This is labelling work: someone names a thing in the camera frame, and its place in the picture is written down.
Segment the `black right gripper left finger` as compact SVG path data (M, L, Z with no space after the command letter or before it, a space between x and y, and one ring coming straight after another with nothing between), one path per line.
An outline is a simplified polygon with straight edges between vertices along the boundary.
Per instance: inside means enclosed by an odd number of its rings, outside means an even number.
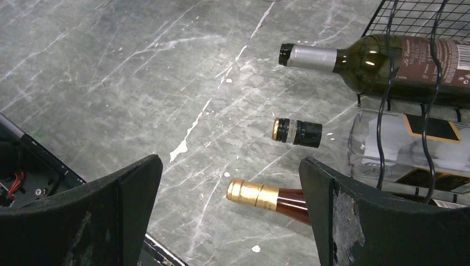
M112 174L1 211L2 265L136 265L162 176L148 155Z

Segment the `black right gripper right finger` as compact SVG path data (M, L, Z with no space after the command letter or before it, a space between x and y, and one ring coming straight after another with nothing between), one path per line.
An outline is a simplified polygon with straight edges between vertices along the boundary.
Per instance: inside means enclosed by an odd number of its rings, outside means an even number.
M403 199L313 157L299 177L321 265L469 264L469 208Z

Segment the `silver necked green wine bottle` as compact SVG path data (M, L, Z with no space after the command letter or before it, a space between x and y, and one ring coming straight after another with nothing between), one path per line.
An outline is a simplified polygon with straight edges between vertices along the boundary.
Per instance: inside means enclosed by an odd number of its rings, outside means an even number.
M437 67L430 39L385 34L360 38L345 49L282 44L279 64L321 70L342 77L355 93L409 103L469 109L469 42L436 39L435 52L442 68L439 92L435 92Z

